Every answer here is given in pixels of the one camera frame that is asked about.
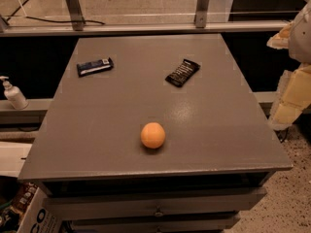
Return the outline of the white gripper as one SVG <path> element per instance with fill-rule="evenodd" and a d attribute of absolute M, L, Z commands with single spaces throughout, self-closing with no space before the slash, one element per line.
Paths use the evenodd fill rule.
<path fill-rule="evenodd" d="M 289 55 L 300 63 L 311 63 L 311 1 L 266 45 L 281 50 L 289 48 Z M 268 124 L 275 131 L 289 128 L 311 105 L 311 65 L 301 64 L 296 70 L 285 70 L 281 76 L 276 98 L 272 104 Z"/>

